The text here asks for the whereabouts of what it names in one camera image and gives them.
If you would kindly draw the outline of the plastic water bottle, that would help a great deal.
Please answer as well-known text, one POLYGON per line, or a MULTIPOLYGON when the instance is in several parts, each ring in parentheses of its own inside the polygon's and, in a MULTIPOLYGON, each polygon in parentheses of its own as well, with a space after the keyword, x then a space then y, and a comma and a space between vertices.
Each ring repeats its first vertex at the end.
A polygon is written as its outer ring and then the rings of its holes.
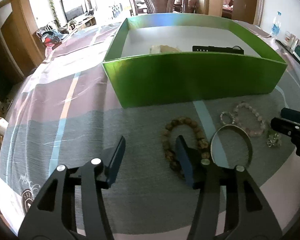
POLYGON ((278 11, 273 20, 270 35, 272 37, 276 37, 280 32, 280 28, 281 28, 281 12, 278 11))

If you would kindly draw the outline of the silver metal bangle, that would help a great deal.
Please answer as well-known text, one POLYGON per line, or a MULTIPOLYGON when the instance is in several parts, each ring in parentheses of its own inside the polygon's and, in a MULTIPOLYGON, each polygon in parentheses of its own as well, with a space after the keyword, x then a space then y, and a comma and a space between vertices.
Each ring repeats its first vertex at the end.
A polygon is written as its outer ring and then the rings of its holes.
POLYGON ((210 152, 213 162, 220 167, 248 168, 253 157, 253 146, 243 129, 235 125, 224 125, 211 138, 210 152))

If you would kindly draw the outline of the plaid tablecloth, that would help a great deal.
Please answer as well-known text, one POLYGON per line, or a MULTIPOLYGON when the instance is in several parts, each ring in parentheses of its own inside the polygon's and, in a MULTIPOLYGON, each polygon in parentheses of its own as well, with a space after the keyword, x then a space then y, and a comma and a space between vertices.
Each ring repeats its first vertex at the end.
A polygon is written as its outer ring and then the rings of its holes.
POLYGON ((112 25, 73 37, 15 99, 0 151, 0 209, 14 233, 58 165, 84 165, 125 137, 119 174, 103 193, 114 237, 185 239, 198 192, 170 169, 161 142, 165 126, 189 117, 210 138, 219 115, 241 101, 266 120, 283 107, 300 110, 300 65, 279 47, 287 69, 270 94, 124 109, 102 66, 116 31, 112 25))

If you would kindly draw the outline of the silver chain charm jewelry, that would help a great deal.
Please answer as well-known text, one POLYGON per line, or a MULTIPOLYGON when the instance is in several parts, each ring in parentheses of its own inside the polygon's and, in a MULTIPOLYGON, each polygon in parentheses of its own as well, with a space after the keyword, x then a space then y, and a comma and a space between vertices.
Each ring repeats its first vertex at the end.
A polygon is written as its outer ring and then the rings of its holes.
POLYGON ((269 134, 267 137, 268 147, 280 147, 282 144, 281 135, 277 132, 269 134))

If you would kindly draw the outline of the television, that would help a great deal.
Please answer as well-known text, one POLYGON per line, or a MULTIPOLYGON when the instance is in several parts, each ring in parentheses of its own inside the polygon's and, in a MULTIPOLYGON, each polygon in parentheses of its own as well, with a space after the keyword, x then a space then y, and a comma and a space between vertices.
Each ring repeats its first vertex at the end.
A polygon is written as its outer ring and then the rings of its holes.
POLYGON ((68 22, 86 12, 84 0, 62 0, 61 4, 68 22))

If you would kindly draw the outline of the white wristwatch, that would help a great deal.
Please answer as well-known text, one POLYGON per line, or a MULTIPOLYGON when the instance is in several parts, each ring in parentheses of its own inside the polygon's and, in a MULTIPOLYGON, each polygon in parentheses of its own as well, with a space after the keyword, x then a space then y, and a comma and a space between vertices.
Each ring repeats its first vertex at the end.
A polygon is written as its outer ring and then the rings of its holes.
POLYGON ((162 54, 162 53, 179 53, 181 52, 180 49, 170 47, 168 45, 155 45, 151 46, 149 49, 150 54, 162 54))

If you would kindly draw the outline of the chair with clothes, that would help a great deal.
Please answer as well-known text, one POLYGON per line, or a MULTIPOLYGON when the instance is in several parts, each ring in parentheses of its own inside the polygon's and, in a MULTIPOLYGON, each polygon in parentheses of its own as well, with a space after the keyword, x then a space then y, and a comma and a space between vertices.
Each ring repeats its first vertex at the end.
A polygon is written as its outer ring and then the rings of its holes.
POLYGON ((62 42, 64 36, 50 25, 45 25, 36 31, 36 35, 46 47, 53 47, 62 42))

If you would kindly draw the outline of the black wristwatch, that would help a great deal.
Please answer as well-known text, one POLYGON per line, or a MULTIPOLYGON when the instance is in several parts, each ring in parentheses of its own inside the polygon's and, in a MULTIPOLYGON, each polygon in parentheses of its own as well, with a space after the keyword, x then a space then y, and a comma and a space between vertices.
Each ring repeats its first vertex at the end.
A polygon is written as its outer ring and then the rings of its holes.
POLYGON ((215 46, 192 46, 193 52, 214 52, 243 55, 244 50, 240 46, 233 47, 215 47, 215 46))

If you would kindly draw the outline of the green ivy garland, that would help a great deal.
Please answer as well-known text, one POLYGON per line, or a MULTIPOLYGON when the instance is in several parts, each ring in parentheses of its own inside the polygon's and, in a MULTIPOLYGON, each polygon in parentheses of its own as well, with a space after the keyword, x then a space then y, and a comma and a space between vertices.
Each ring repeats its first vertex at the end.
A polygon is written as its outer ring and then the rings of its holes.
POLYGON ((54 20, 57 28, 59 28, 61 25, 60 25, 58 16, 56 14, 56 10, 55 10, 55 6, 54 6, 53 0, 49 0, 49 5, 50 5, 50 9, 51 9, 51 12, 52 12, 52 15, 53 15, 53 20, 54 20))

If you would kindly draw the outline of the wooden tv cabinet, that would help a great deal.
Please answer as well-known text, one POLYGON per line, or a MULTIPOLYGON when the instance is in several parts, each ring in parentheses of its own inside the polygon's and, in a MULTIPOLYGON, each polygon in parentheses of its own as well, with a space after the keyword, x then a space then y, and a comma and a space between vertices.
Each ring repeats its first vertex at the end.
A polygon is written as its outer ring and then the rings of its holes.
POLYGON ((96 24, 96 19, 94 16, 89 16, 88 18, 86 18, 85 20, 83 20, 82 22, 79 22, 74 30, 81 30, 81 29, 84 29, 84 28, 88 28, 90 26, 93 26, 96 24))

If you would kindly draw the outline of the green cardboard box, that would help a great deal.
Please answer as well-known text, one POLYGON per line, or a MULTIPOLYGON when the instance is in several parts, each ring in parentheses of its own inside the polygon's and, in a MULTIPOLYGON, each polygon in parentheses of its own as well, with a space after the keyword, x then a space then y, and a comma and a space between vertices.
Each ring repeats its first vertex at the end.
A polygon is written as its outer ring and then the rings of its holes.
POLYGON ((198 14, 148 14, 120 25, 103 61, 124 108, 272 92, 286 62, 235 21, 198 14), (179 53, 150 54, 155 45, 179 53), (192 46, 240 46, 243 55, 193 52, 192 46))

